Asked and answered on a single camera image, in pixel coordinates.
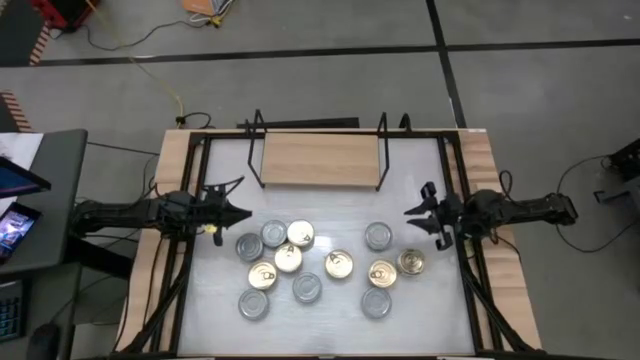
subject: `keyboard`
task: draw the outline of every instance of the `keyboard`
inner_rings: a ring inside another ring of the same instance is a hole
[[[0,343],[24,336],[24,290],[21,280],[0,283]]]

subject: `monitor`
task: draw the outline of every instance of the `monitor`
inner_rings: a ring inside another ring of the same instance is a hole
[[[45,179],[0,156],[0,199],[50,189]]]

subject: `can lid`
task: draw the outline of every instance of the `can lid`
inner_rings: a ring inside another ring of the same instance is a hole
[[[418,275],[424,270],[424,254],[420,250],[407,249],[398,257],[400,272]]]
[[[240,295],[238,310],[246,319],[260,320],[269,312],[269,298],[260,290],[249,289]]]
[[[260,237],[254,233],[246,233],[236,242],[236,253],[246,262],[254,262],[262,256],[264,247]]]
[[[369,280],[380,288],[386,288],[396,281],[398,276],[395,266],[386,260],[376,260],[369,268]]]
[[[362,312],[371,319],[382,319],[391,311],[391,296],[385,289],[371,288],[362,296]]]
[[[265,290],[276,282],[276,268],[268,261],[255,263],[249,269],[249,284],[258,290]]]
[[[306,220],[296,220],[287,228],[287,238],[296,246],[304,247],[313,240],[313,225]]]
[[[262,226],[260,234],[266,246],[275,248],[287,240],[287,225],[280,220],[270,220]]]
[[[302,251],[290,243],[282,244],[276,250],[274,258],[276,267],[284,272],[294,272],[302,264]]]
[[[324,267],[332,277],[343,279],[353,271],[353,259],[344,250],[333,250],[324,259]]]
[[[382,251],[391,245],[393,233],[387,224],[374,222],[367,226],[367,230],[364,232],[364,239],[371,250]]]
[[[320,278],[312,273],[302,273],[293,281],[293,295],[298,301],[310,304],[322,294]]]

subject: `yellow cable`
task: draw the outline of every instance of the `yellow cable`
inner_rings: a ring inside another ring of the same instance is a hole
[[[111,23],[109,22],[109,20],[107,20],[107,18],[102,14],[102,12],[98,11],[98,9],[96,9],[96,7],[91,3],[90,0],[85,0],[85,2],[87,3],[87,5],[89,5],[89,7],[93,10],[94,13],[96,13],[96,16],[98,16],[98,20],[100,20],[100,22],[102,23],[102,25],[104,25],[105,28],[107,28],[107,30],[109,30],[111,32],[111,35],[114,37],[114,39],[118,42],[118,45],[125,48],[125,44],[124,41],[122,41],[122,38],[120,37],[120,35],[118,34],[118,30],[115,28],[115,26],[111,25]],[[180,116],[184,116],[184,105],[182,104],[182,100],[180,99],[180,95],[178,95],[178,93],[164,80],[160,79],[159,77],[153,75],[151,73],[151,71],[149,71],[147,68],[145,68],[144,66],[142,66],[142,64],[139,64],[134,58],[133,56],[131,56],[131,53],[129,52],[129,50],[125,50],[127,53],[127,57],[129,58],[129,61],[131,61],[131,63],[133,63],[134,65],[136,65],[137,67],[140,68],[140,70],[142,70],[145,74],[147,74],[150,78],[152,78],[153,80],[155,80],[156,82],[158,82],[158,84],[160,84],[160,86],[167,92],[169,93],[169,95],[171,95],[171,97],[173,97],[175,99],[175,101],[178,103],[178,109],[179,109],[179,115]]]

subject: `robotic arm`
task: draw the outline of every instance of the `robotic arm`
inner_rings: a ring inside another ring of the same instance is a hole
[[[153,228],[162,235],[176,235],[212,224],[218,228],[214,242],[222,246],[221,229],[249,218],[251,211],[233,206],[224,186],[205,186],[204,191],[204,200],[186,191],[172,191],[131,204],[85,201],[74,209],[71,231],[78,238],[106,227]]]
[[[456,194],[447,194],[440,202],[436,199],[436,188],[428,182],[420,189],[422,203],[406,211],[405,215],[423,215],[426,219],[411,219],[407,223],[415,225],[429,234],[440,234],[436,242],[438,250],[445,250],[453,244],[451,236],[444,231],[449,225],[461,239],[483,238],[491,235],[497,227],[533,221],[545,221],[552,225],[573,225],[578,214],[571,199],[565,195],[551,193],[545,197],[523,201],[513,201],[493,190],[480,190],[464,203]]]

